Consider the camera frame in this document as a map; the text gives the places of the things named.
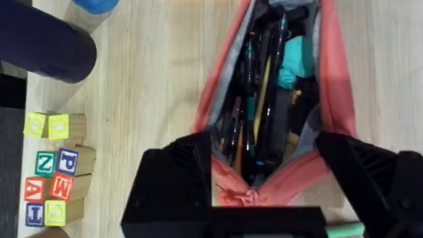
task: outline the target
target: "yellow block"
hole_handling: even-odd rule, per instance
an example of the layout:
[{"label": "yellow block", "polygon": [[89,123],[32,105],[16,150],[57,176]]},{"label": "yellow block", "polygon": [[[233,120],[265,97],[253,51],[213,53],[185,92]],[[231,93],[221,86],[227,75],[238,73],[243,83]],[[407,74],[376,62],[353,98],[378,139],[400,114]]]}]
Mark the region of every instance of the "yellow block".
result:
[{"label": "yellow block", "polygon": [[44,225],[64,227],[66,225],[66,202],[46,200],[44,204]]},{"label": "yellow block", "polygon": [[46,115],[40,113],[28,112],[25,119],[24,135],[41,138],[46,117]]},{"label": "yellow block", "polygon": [[69,138],[69,115],[61,114],[48,117],[48,139]]}]

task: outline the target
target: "red block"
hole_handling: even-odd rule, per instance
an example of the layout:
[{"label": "red block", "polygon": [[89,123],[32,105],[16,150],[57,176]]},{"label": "red block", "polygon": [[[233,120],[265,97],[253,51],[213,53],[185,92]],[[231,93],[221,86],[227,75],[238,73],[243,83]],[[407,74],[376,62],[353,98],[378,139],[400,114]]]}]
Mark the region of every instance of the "red block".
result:
[{"label": "red block", "polygon": [[60,200],[69,201],[73,188],[73,177],[54,173],[49,195]]},{"label": "red block", "polygon": [[44,178],[28,177],[25,180],[24,200],[42,203],[44,199]]}]

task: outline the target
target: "blue block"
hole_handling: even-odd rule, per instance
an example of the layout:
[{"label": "blue block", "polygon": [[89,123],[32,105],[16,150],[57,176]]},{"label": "blue block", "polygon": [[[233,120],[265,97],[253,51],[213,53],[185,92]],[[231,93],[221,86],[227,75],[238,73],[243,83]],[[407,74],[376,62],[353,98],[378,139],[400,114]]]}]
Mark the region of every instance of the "blue block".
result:
[{"label": "blue block", "polygon": [[25,225],[29,227],[44,227],[44,205],[42,203],[26,204]]},{"label": "blue block", "polygon": [[60,148],[56,161],[56,172],[74,176],[77,170],[78,151]]}]

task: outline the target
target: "wooden block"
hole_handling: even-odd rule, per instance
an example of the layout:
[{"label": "wooden block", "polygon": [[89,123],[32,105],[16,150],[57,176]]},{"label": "wooden block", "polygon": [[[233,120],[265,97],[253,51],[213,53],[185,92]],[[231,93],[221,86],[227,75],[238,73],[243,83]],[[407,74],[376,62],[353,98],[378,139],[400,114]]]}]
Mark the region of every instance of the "wooden block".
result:
[{"label": "wooden block", "polygon": [[44,204],[44,224],[46,226],[63,227],[66,225],[66,202],[47,200]]},{"label": "wooden block", "polygon": [[54,173],[49,195],[54,198],[68,201],[71,197],[73,181],[74,179],[71,176]]},{"label": "wooden block", "polygon": [[49,227],[27,238],[69,238],[64,230],[58,227]]},{"label": "wooden block", "polygon": [[60,114],[48,116],[48,139],[85,138],[85,116]]},{"label": "wooden block", "polygon": [[28,112],[25,118],[24,135],[36,138],[48,137],[47,116],[42,113]]},{"label": "wooden block", "polygon": [[40,177],[28,177],[25,180],[24,200],[42,203],[44,198],[45,180]]},{"label": "wooden block", "polygon": [[74,153],[77,153],[77,159],[76,159],[76,169],[74,170],[73,176],[79,176],[79,175],[87,175],[91,174],[94,170],[94,164],[96,159],[96,151],[93,148],[90,147],[66,147],[64,148],[68,151],[74,151]]},{"label": "wooden block", "polygon": [[28,227],[44,227],[44,205],[43,203],[26,204],[25,225]]},{"label": "wooden block", "polygon": [[66,224],[84,218],[84,198],[66,203]]},{"label": "wooden block", "polygon": [[58,164],[56,171],[65,175],[73,176],[77,170],[78,151],[60,148],[58,151]]},{"label": "wooden block", "polygon": [[56,165],[56,153],[51,151],[37,152],[35,162],[35,175],[53,177]]},{"label": "wooden block", "polygon": [[[73,189],[69,196],[68,202],[84,198],[88,194],[92,175],[81,175],[73,177]],[[49,191],[52,186],[53,178],[45,178],[44,198],[49,198]]]}]

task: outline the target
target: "green block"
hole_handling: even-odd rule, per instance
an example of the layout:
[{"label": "green block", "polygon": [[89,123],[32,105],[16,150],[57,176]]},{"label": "green block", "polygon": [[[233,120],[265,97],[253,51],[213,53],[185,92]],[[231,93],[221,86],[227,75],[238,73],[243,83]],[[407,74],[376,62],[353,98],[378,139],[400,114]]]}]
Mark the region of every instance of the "green block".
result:
[{"label": "green block", "polygon": [[53,177],[56,168],[56,153],[51,151],[37,152],[35,174],[41,177]]}]

